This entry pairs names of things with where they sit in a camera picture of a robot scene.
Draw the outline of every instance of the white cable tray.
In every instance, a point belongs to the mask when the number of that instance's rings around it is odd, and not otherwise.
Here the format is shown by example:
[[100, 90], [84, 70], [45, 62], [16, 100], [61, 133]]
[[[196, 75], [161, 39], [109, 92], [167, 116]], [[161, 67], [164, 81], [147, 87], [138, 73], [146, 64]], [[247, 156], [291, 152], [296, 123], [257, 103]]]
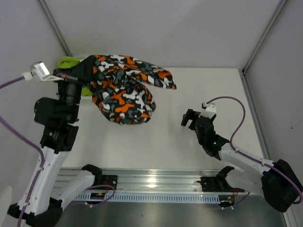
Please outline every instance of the white cable tray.
[[[90, 192], [83, 192], [77, 196], [74, 201], [103, 201], [102, 199], [91, 199]], [[106, 194], [104, 199], [107, 199], [111, 194]], [[152, 194], [152, 193], [116, 193], [111, 202], [160, 202], [160, 203], [211, 203], [218, 204], [218, 195], [209, 194]]]

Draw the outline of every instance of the yellow-green fabric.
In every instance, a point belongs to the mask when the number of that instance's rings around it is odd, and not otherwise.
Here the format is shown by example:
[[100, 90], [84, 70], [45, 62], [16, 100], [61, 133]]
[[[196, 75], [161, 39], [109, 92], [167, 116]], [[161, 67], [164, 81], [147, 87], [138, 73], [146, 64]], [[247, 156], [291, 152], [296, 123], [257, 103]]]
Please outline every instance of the yellow-green fabric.
[[[78, 62], [82, 60], [82, 58], [74, 58], [74, 57], [69, 57], [69, 56], [64, 56], [57, 64], [58, 68], [61, 69], [67, 69], [70, 68]], [[82, 88], [81, 96], [91, 96], [91, 92], [88, 88], [84, 87]]]

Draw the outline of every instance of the gray floor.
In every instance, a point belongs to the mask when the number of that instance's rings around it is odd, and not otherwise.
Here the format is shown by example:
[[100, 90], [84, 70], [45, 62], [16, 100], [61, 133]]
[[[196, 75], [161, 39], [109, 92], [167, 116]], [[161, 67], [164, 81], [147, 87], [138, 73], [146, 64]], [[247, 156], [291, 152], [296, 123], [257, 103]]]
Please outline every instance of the gray floor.
[[235, 210], [217, 205], [108, 202], [68, 207], [56, 227], [286, 227], [283, 215], [260, 197]]

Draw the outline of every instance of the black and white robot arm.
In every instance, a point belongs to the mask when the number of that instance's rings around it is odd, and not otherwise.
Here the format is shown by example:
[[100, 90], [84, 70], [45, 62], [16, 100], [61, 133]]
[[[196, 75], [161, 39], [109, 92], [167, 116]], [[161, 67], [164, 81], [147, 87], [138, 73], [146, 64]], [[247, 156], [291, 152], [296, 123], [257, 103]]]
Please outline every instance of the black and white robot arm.
[[274, 162], [255, 156], [235, 147], [229, 140], [216, 134], [213, 121], [216, 118], [214, 103], [203, 103], [203, 111], [188, 109], [181, 125], [192, 120], [189, 129], [196, 132], [199, 144], [205, 152], [218, 160], [237, 166], [227, 166], [218, 174], [222, 185], [241, 188], [258, 194], [276, 210], [286, 212], [292, 204], [302, 201], [303, 187], [289, 164], [283, 160]]
[[92, 81], [94, 57], [88, 57], [75, 67], [55, 69], [50, 75], [42, 62], [23, 73], [26, 80], [58, 81], [59, 100], [40, 98], [35, 104], [35, 122], [45, 129], [40, 141], [42, 151], [31, 181], [22, 199], [10, 206], [8, 214], [22, 219], [33, 227], [54, 227], [66, 206], [82, 191], [102, 182], [102, 169], [86, 165], [80, 173], [62, 188], [53, 190], [62, 164], [75, 142], [82, 86]]

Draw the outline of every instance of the orange and black camouflage fabric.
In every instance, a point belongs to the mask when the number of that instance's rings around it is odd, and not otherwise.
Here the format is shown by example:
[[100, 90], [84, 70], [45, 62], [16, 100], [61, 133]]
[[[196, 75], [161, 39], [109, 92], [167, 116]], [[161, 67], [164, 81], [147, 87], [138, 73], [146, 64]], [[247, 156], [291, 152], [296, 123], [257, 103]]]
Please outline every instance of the orange and black camouflage fabric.
[[119, 124], [148, 122], [156, 103], [141, 82], [176, 89], [172, 74], [158, 66], [123, 55], [95, 55], [92, 101], [110, 121]]

